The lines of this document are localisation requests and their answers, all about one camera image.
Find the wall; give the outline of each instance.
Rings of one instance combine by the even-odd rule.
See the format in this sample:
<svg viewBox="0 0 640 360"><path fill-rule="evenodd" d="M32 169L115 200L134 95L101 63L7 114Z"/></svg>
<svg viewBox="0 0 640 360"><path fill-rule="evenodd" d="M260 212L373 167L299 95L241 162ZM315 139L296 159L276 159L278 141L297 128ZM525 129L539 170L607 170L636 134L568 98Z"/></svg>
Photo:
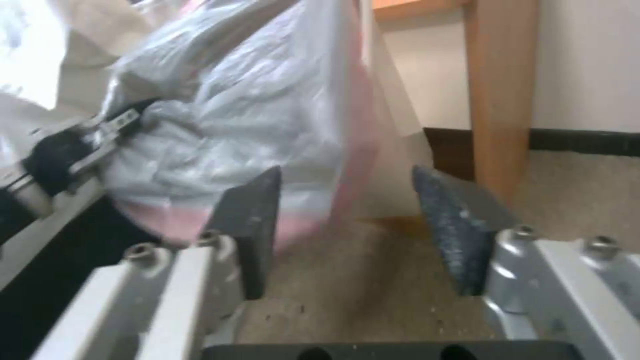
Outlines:
<svg viewBox="0 0 640 360"><path fill-rule="evenodd" d="M470 129L460 10L381 24L427 127ZM640 132L640 2L541 0L533 127Z"/></svg>
<svg viewBox="0 0 640 360"><path fill-rule="evenodd" d="M462 11L382 22L380 28L422 126L470 129Z"/></svg>
<svg viewBox="0 0 640 360"><path fill-rule="evenodd" d="M541 4L534 127L640 132L640 2Z"/></svg>

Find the plastic bag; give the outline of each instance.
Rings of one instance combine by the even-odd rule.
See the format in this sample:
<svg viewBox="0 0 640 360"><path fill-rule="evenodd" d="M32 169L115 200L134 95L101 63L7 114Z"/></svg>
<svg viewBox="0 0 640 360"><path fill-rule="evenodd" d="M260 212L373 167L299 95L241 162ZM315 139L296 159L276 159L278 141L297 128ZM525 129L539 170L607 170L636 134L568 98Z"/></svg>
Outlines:
<svg viewBox="0 0 640 360"><path fill-rule="evenodd" d="M276 246L344 213L376 154L371 85L352 2L217 0L115 65L102 114L160 98L104 167L120 209L190 240L221 194L274 165Z"/></svg>

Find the black baseboard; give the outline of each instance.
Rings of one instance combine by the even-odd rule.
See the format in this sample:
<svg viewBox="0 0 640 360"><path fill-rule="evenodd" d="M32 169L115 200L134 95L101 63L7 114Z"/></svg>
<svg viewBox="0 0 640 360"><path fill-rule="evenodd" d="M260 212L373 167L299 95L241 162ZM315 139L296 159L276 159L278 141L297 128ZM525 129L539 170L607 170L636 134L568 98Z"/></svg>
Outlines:
<svg viewBox="0 0 640 360"><path fill-rule="evenodd" d="M640 134L611 131L531 129L531 150L640 156Z"/></svg>
<svg viewBox="0 0 640 360"><path fill-rule="evenodd" d="M424 134L433 150L434 162L443 170L473 171L473 134L471 130L425 127ZM531 150L573 151L581 154L640 157L640 133L531 129Z"/></svg>

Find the screw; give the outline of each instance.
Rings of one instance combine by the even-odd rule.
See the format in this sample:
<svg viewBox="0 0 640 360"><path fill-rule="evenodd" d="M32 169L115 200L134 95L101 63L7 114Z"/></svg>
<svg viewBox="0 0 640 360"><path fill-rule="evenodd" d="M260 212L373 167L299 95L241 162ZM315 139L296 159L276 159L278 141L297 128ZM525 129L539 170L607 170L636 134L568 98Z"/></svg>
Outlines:
<svg viewBox="0 0 640 360"><path fill-rule="evenodd" d="M513 228L511 237L514 240L535 240L536 231L528 225L518 225Z"/></svg>
<svg viewBox="0 0 640 360"><path fill-rule="evenodd" d="M620 246L616 240L600 235L585 241L583 252L594 260L612 260L620 252Z"/></svg>
<svg viewBox="0 0 640 360"><path fill-rule="evenodd" d="M124 258L141 265L152 265L156 260L156 246L153 243L139 243L124 252Z"/></svg>
<svg viewBox="0 0 640 360"><path fill-rule="evenodd" d="M220 249L220 236L221 232L215 229L206 230L200 234L198 239L198 247L214 247L216 250Z"/></svg>

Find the floor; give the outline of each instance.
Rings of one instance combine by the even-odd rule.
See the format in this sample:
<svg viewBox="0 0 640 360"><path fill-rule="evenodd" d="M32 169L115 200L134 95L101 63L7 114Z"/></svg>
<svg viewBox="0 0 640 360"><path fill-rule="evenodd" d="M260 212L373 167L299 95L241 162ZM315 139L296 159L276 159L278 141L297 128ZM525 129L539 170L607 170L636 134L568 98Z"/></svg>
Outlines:
<svg viewBox="0 0 640 360"><path fill-rule="evenodd" d="M531 152L515 212L555 240L606 234L640 250L640 159ZM353 224L279 255L241 343L485 340L478 299L460 298L428 238Z"/></svg>

